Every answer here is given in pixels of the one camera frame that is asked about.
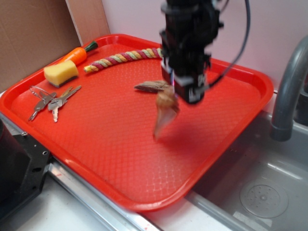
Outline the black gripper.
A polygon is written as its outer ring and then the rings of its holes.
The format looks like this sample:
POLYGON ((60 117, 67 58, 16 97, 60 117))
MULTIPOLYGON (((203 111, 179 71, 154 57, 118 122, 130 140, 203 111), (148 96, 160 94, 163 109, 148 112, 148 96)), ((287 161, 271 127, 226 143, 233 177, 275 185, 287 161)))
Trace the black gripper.
POLYGON ((223 26, 211 0, 167 0, 161 5, 166 27, 160 32, 163 79, 188 104, 199 103, 207 90, 204 49, 223 26))

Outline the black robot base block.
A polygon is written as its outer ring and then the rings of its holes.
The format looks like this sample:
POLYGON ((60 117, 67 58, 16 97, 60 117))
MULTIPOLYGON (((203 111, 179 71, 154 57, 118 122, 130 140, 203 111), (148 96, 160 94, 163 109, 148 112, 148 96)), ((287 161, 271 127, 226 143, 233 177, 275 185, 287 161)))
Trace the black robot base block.
POLYGON ((43 188, 50 151, 31 135, 12 135, 0 122, 0 219, 37 197, 43 188))

